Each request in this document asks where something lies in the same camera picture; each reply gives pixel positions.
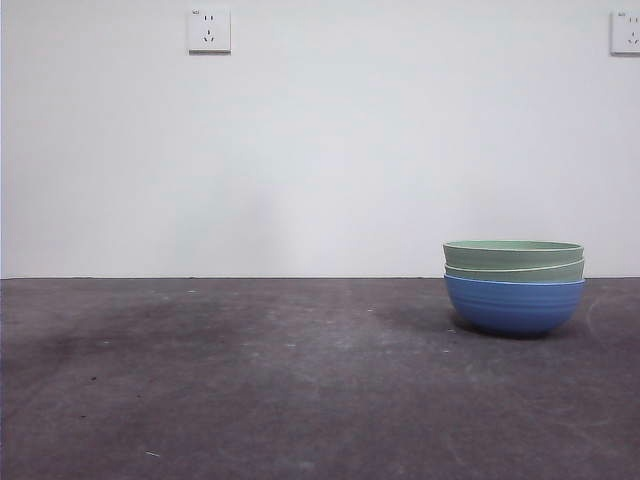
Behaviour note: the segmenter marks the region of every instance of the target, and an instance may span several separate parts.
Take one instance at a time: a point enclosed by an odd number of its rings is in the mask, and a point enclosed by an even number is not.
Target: gray floor
[[[442,280],[2,282],[2,478],[640,478],[640,279],[538,340]]]

